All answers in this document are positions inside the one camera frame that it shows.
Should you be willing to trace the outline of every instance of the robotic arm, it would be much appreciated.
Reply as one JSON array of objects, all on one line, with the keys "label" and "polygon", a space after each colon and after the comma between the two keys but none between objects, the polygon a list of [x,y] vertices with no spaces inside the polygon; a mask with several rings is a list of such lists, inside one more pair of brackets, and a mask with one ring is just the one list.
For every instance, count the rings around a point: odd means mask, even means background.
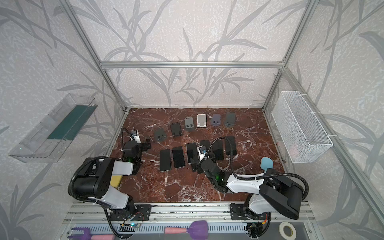
[{"label": "robotic arm", "polygon": [[[256,219],[264,212],[275,210],[288,218],[299,218],[301,201],[308,194],[308,184],[303,177],[292,173],[279,173],[274,169],[256,175],[225,172],[208,156],[204,146],[197,149],[199,164],[216,190],[222,193],[250,193],[243,206],[248,218]],[[288,176],[300,179],[305,185],[305,190]]]},{"label": "robotic arm", "polygon": [[[111,209],[122,218],[128,219],[134,217],[137,208],[131,196],[110,186],[111,176],[136,174],[140,167],[142,152],[151,148],[148,141],[144,144],[140,143],[137,130],[132,131],[130,136],[131,140],[123,148],[125,155],[123,161],[108,157],[87,158],[73,174],[68,185],[69,195],[76,200],[96,203],[104,208],[112,232],[120,239],[124,238],[113,228],[106,209]],[[219,139],[227,141],[226,138],[220,137],[213,143]],[[237,175],[233,170],[232,172],[221,170],[214,159],[208,155],[210,149],[200,146],[197,150],[199,154],[197,165],[216,190],[222,193],[250,193],[243,206],[248,218],[255,220],[261,214],[274,210],[291,219],[299,218],[301,201],[308,194],[308,184],[303,177],[293,173],[278,173],[274,169],[268,169],[265,173],[256,175]],[[233,169],[232,156],[230,156],[230,164]],[[288,177],[298,178],[305,188],[303,189]],[[258,236],[268,229],[269,223],[270,221]]]}]

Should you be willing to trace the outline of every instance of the purple spatula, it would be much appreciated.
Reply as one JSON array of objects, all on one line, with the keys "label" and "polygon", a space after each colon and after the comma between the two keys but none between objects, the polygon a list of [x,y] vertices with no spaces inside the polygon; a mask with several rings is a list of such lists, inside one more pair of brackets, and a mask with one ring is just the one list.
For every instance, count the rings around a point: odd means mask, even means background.
[{"label": "purple spatula", "polygon": [[194,240],[206,240],[208,239],[208,223],[194,221],[189,228],[166,227],[165,233],[189,233]]}]

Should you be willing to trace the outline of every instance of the black cable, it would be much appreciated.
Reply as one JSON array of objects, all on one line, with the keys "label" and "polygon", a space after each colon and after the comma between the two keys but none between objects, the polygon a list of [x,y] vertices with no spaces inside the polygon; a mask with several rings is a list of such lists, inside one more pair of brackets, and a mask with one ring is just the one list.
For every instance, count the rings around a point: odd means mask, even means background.
[{"label": "black cable", "polygon": [[219,139],[225,139],[229,143],[229,147],[230,147],[230,150],[231,150],[230,155],[229,155],[229,157],[230,157],[229,164],[231,166],[232,174],[233,174],[233,176],[235,178],[237,178],[239,180],[244,180],[244,181],[253,181],[253,180],[260,180],[260,179],[265,179],[265,178],[281,177],[281,176],[294,177],[294,178],[297,178],[300,181],[302,181],[303,184],[304,184],[304,192],[303,192],[302,200],[304,200],[307,197],[308,192],[309,192],[309,185],[308,185],[307,181],[302,176],[294,174],[294,173],[286,172],[286,173],[263,175],[263,176],[259,176],[259,177],[238,177],[237,174],[235,173],[235,171],[233,170],[233,167],[232,167],[232,159],[233,159],[233,157],[232,157],[232,144],[229,141],[229,139],[226,138],[226,137],[218,137],[218,138],[216,138],[212,142],[212,144],[209,146],[209,149],[208,149],[208,151],[206,153],[206,156],[207,156],[208,152],[210,151],[210,149],[211,149],[212,145],[214,144],[214,142],[216,142]]},{"label": "black cable", "polygon": [[111,206],[109,204],[106,204],[105,202],[102,202],[102,201],[99,201],[97,199],[90,199],[90,198],[87,198],[87,197],[80,197],[79,195],[77,195],[74,190],[73,190],[73,186],[74,186],[74,182],[77,178],[77,175],[79,174],[79,172],[88,164],[96,161],[96,160],[100,160],[100,159],[105,159],[107,157],[105,156],[100,156],[100,157],[94,157],[94,158],[91,158],[87,161],[85,161],[77,170],[76,172],[73,174],[71,180],[70,180],[70,183],[68,185],[68,194],[70,196],[72,196],[74,199],[76,200],[79,200],[79,201],[82,201],[82,202],[92,202],[92,203],[97,203],[101,206],[104,206],[104,207],[107,207],[107,208],[110,208]]},{"label": "black cable", "polygon": [[265,178],[273,178],[273,177],[281,177],[281,176],[286,176],[286,177],[295,177],[299,179],[300,181],[303,182],[304,184],[304,192],[302,196],[302,200],[304,200],[309,192],[309,185],[307,181],[300,175],[290,173],[290,172],[285,172],[285,173],[276,173],[276,174],[270,174],[270,175],[263,175],[263,176],[258,176],[258,177],[237,177],[239,180],[244,180],[244,181],[252,181],[252,180],[260,180],[260,179],[265,179]]},{"label": "black cable", "polygon": [[257,229],[257,228],[260,228],[260,227],[262,227],[263,225],[259,225],[259,226],[257,226],[257,227],[248,227],[248,226],[244,226],[245,228],[249,228],[249,229]]},{"label": "black cable", "polygon": [[105,213],[105,217],[107,218],[107,221],[108,221],[108,224],[109,224],[109,227],[111,228],[112,232],[114,235],[116,235],[117,237],[119,237],[120,239],[127,239],[127,238],[122,238],[122,236],[116,232],[116,230],[113,228],[112,226],[112,223],[111,223],[111,220],[109,218],[109,215],[108,215],[108,212],[106,209],[110,209],[111,206],[105,202],[102,202],[102,201],[99,201],[97,199],[90,199],[90,198],[87,198],[87,197],[80,197],[79,195],[77,195],[75,192],[74,192],[74,182],[79,174],[79,172],[88,164],[90,163],[93,163],[94,161],[97,161],[97,160],[100,160],[100,159],[105,159],[107,157],[104,157],[104,156],[101,156],[101,157],[94,157],[94,158],[91,158],[87,161],[85,161],[77,170],[76,172],[73,174],[72,178],[71,178],[71,181],[68,185],[68,194],[71,195],[74,199],[76,200],[79,200],[79,201],[82,201],[82,202],[92,202],[92,203],[97,203],[99,205],[101,205],[104,209],[104,213]]},{"label": "black cable", "polygon": [[[124,130],[124,127],[122,127],[121,130],[120,130],[121,150],[124,149],[123,130]],[[121,159],[124,160],[124,151],[122,151],[122,157],[121,157]]]},{"label": "black cable", "polygon": [[228,138],[226,138],[226,137],[218,137],[218,138],[216,138],[216,139],[212,142],[212,144],[209,146],[209,148],[208,148],[207,153],[205,154],[205,156],[206,156],[206,157],[208,156],[208,153],[209,153],[209,151],[211,150],[212,145],[213,145],[217,140],[220,140],[220,139],[224,139],[224,140],[226,140],[226,141],[229,143],[229,149],[230,149],[230,153],[229,153],[229,164],[230,164],[230,166],[231,166],[231,171],[232,171],[233,176],[236,177],[237,175],[236,175],[236,173],[235,173],[235,171],[233,170],[233,167],[232,167],[232,159],[233,159],[233,156],[232,156],[232,144],[231,144],[231,142],[229,141]]},{"label": "black cable", "polygon": [[127,237],[127,238],[123,238],[122,235],[119,234],[119,233],[115,230],[115,228],[113,227],[112,222],[111,222],[111,219],[109,218],[109,215],[108,215],[108,212],[107,212],[106,209],[104,209],[104,213],[105,213],[105,217],[107,218],[108,225],[109,225],[109,227],[111,228],[111,230],[112,230],[112,232],[113,232],[114,235],[116,235],[119,239],[122,239],[122,240],[124,240],[124,239],[128,239],[128,238],[130,238],[130,237],[132,236],[132,235],[131,235],[131,236]]},{"label": "black cable", "polygon": [[271,218],[272,218],[272,212],[269,212],[268,213],[268,223],[266,224],[265,229],[262,231],[262,233],[260,233],[260,235],[257,236],[258,238],[261,237],[263,234],[265,234],[265,232],[268,230],[269,225],[271,223]]},{"label": "black cable", "polygon": [[[126,127],[121,127],[121,130],[120,130],[120,139],[121,139],[121,150],[124,150],[124,136],[123,136],[123,132],[124,130],[128,133],[128,136],[131,137],[128,129]],[[121,157],[121,160],[124,161],[124,151],[122,151],[122,157]]]}]

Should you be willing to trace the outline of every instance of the white robotic arm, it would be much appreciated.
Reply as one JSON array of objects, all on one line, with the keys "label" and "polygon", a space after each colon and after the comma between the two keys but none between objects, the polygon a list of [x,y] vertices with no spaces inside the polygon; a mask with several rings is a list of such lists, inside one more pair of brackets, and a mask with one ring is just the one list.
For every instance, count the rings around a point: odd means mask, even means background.
[{"label": "white robotic arm", "polygon": [[[208,156],[204,146],[199,146],[197,150],[200,166],[216,190],[223,193],[250,193],[243,207],[249,213],[249,218],[256,219],[258,215],[272,211],[278,211],[291,219],[299,218],[301,201],[308,194],[308,184],[303,177],[279,173],[274,169],[267,169],[265,173],[256,175],[224,172]],[[287,176],[300,179],[305,190]]]}]

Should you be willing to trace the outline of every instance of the aluminum frame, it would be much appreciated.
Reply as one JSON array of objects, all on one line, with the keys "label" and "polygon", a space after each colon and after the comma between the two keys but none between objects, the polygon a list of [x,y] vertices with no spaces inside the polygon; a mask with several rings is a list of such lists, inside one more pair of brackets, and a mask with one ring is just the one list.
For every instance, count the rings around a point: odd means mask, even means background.
[{"label": "aluminum frame", "polygon": [[[270,134],[271,134],[271,136],[272,136],[272,140],[273,140],[273,143],[274,143],[274,145],[275,146],[277,146],[277,140],[276,140],[276,137],[275,137],[275,135],[272,133],[272,131],[271,131],[271,124],[270,124],[270,122],[269,122],[269,120],[268,120],[268,118],[266,117],[266,115],[265,115],[265,111],[263,111],[263,116],[264,116],[264,118],[265,118],[265,121],[266,121],[266,124],[267,124],[267,126],[268,126],[268,129],[270,130]],[[283,158],[281,157],[282,156],[282,154],[281,154],[281,152],[280,152],[280,148],[276,148],[276,151],[277,151],[277,155],[279,155],[279,159],[280,159],[280,162],[281,162],[281,164],[282,164],[282,166],[283,166],[283,169],[284,169],[284,172],[288,172],[287,171],[287,166],[285,165],[286,163],[284,163],[283,162]]]},{"label": "aluminum frame", "polygon": [[304,227],[309,240],[324,240],[319,225],[316,222],[305,222]]},{"label": "aluminum frame", "polygon": [[[288,47],[288,50],[287,50],[287,53],[285,54],[282,62],[283,62],[283,67],[285,67],[288,63],[288,61],[291,59],[297,45],[299,44],[303,34],[304,34],[304,31],[305,29],[307,28],[308,26],[308,23],[309,21],[311,20],[312,18],[312,15],[314,14],[314,11],[316,9],[316,6],[317,4],[319,3],[319,0],[309,0],[308,3],[307,3],[307,6],[305,8],[305,11],[303,13],[303,17],[301,18],[300,20],[300,23],[296,29],[296,32],[295,34],[293,35],[293,38],[292,38],[292,41]],[[275,89],[277,88],[277,86],[279,85],[280,83],[280,79],[281,79],[281,69],[279,69],[279,72],[278,74],[276,75],[275,77],[275,80],[273,81],[273,84],[272,84],[272,87],[271,89],[269,90],[269,93],[267,95],[267,98],[264,102],[264,105],[263,105],[263,109],[266,108],[266,106],[268,105],[269,101],[271,100],[271,96],[272,94],[275,92]]]},{"label": "aluminum frame", "polygon": [[[282,68],[282,74],[287,79],[291,87],[302,94],[305,101],[308,103],[313,112],[319,112],[319,109],[315,106],[313,101],[308,95],[306,95],[305,90],[299,84],[296,77],[288,68]],[[324,127],[325,131],[330,135],[336,135],[335,131],[328,124],[326,119],[321,113],[316,113],[317,118],[321,125]],[[344,167],[347,174],[352,179],[353,183],[359,189],[362,197],[367,202],[369,207],[371,207],[373,213],[377,217],[378,221],[384,226],[384,200],[372,185],[371,181],[365,175],[363,170],[358,166],[352,155],[349,153],[345,145],[342,143],[339,137],[332,136],[333,147],[332,150],[335,153],[336,157],[339,159],[341,165]]]},{"label": "aluminum frame", "polygon": [[85,33],[79,19],[77,18],[76,13],[74,12],[72,5],[70,4],[69,0],[59,0],[60,6],[63,10],[63,13],[67,16],[68,20],[72,24],[73,28],[75,29],[76,33],[80,37],[81,41],[83,42],[85,48],[87,49],[88,53],[91,56],[91,59],[93,60],[93,63],[95,64],[96,68],[99,70],[100,75],[103,77],[105,83],[111,90],[113,96],[116,98],[118,103],[121,105],[122,108],[126,108],[125,103],[123,99],[121,98],[119,92],[117,91],[115,85],[113,84],[112,80],[109,78],[108,74],[102,69],[100,66],[100,59],[92,46],[91,41],[89,40],[87,34]]},{"label": "aluminum frame", "polygon": [[[155,223],[191,223],[197,220],[207,222],[242,222],[253,223],[257,220],[231,220],[230,207],[232,202],[145,202],[135,204],[151,204],[149,222]],[[277,211],[272,212],[274,222],[316,222],[308,202],[301,202],[299,219],[289,219]],[[73,203],[63,224],[72,223],[105,223],[105,214],[102,207],[92,203]]]},{"label": "aluminum frame", "polygon": [[125,119],[128,116],[128,112],[129,112],[129,108],[126,109],[125,113],[119,119],[118,127],[116,128],[116,130],[115,130],[115,132],[114,132],[114,134],[113,134],[113,136],[111,138],[111,141],[108,144],[105,156],[110,156],[111,155],[113,147],[115,146],[116,140],[119,137],[120,130],[121,130],[122,126],[124,125]]},{"label": "aluminum frame", "polygon": [[102,68],[281,68],[283,62],[101,62]]}]

